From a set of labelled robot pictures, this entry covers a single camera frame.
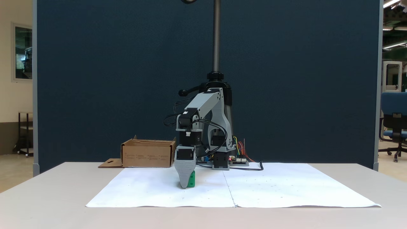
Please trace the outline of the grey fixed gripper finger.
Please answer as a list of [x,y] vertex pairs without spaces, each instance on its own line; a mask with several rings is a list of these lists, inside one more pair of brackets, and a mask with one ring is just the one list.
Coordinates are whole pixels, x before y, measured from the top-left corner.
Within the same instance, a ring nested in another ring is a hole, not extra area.
[[179,183],[182,188],[195,187],[195,162],[175,162],[174,168],[179,175]]

